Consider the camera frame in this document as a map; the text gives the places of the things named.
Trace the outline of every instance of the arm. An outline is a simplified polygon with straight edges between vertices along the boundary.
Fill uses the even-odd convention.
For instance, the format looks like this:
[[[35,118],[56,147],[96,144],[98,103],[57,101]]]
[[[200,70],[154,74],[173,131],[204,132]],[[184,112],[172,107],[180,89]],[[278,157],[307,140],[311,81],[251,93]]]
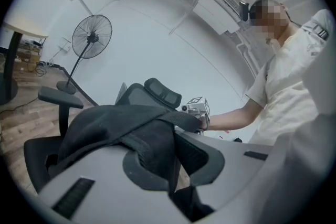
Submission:
[[[263,108],[258,103],[249,99],[240,109],[211,116],[208,130],[226,131],[244,128],[253,123],[262,110]]]

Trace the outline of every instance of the floor fan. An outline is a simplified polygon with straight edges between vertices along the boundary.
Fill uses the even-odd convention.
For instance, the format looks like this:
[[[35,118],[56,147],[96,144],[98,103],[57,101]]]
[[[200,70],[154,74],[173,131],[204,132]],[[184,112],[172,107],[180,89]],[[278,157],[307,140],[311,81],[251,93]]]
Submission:
[[[111,22],[102,15],[92,15],[79,23],[72,35],[72,48],[78,56],[68,81],[59,81],[58,90],[74,94],[76,88],[70,83],[71,77],[81,59],[90,59],[106,48],[112,36]]]

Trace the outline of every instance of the table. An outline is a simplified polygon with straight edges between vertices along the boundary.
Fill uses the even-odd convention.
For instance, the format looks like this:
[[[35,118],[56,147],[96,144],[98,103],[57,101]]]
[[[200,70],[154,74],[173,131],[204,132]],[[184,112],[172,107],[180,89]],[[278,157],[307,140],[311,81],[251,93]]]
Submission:
[[[13,67],[16,51],[22,35],[37,38],[47,38],[45,31],[41,30],[32,20],[22,15],[14,15],[4,19],[3,26],[14,31],[10,40],[3,74],[0,74],[0,105],[8,103],[17,94],[17,83],[13,79]]]

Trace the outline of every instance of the cable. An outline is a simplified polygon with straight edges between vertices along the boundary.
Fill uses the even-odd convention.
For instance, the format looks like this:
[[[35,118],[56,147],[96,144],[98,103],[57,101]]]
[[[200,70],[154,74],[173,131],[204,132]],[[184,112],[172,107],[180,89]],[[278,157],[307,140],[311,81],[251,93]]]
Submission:
[[[20,107],[22,107],[22,106],[31,104],[31,103],[33,103],[35,100],[37,100],[37,98],[38,98],[38,97],[36,97],[35,99],[31,100],[30,102],[28,102],[28,103],[26,103],[26,104],[18,105],[17,107],[15,107],[15,108],[13,108],[13,109],[6,109],[6,110],[3,110],[3,111],[0,112],[0,115],[1,115],[2,113],[6,112],[6,111],[8,111],[8,112],[12,112],[12,111],[15,111],[16,109],[18,109],[18,108],[20,108]]]

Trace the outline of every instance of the fan stand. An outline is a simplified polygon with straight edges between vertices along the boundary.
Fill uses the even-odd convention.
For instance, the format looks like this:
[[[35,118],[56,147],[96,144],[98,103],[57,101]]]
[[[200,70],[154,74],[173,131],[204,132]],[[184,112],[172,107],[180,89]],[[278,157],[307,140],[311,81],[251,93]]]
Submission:
[[[73,67],[70,77],[68,79],[68,81],[59,81],[56,84],[56,87],[58,90],[62,91],[62,92],[66,92],[69,94],[75,94],[76,93],[76,88],[75,86],[73,86],[72,84],[70,84],[70,80],[72,78],[72,75],[74,74],[74,71],[76,69],[76,66],[78,65],[80,59],[82,58],[83,54],[85,53],[85,51],[87,50],[87,48],[91,45],[91,43],[95,43],[99,40],[98,35],[95,32],[91,32],[91,33],[87,33],[88,37],[87,37],[87,45],[85,46],[84,50],[82,51],[82,53],[80,54],[80,56],[78,57],[77,62],[75,63],[75,66]]]

